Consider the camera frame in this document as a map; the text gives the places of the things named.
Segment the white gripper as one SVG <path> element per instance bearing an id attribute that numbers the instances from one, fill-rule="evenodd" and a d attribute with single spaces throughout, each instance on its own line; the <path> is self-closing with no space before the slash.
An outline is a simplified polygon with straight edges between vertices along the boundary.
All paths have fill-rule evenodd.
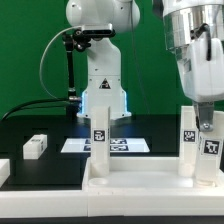
<path id="1" fill-rule="evenodd" d="M 207 60 L 205 38 L 187 48 L 185 58 L 177 62 L 182 89 L 193 103 L 196 126 L 200 132 L 213 130 L 213 101 L 224 99 L 224 52 L 218 38 L 211 40 L 211 60 Z"/>

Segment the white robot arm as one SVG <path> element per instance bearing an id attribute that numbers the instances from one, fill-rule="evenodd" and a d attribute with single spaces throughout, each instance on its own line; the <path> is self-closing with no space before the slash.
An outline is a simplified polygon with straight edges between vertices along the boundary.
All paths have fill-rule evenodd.
<path id="1" fill-rule="evenodd" d="M 166 48 L 177 61 L 182 89 L 193 101 L 200 131 L 214 127 L 214 103 L 224 99 L 224 0 L 152 0 L 162 19 Z M 121 53 L 110 38 L 140 20 L 135 0 L 69 0 L 66 17 L 75 29 L 72 48 L 87 53 L 88 85 L 82 116 L 96 105 L 111 107 L 111 117 L 128 116 L 121 88 Z"/>

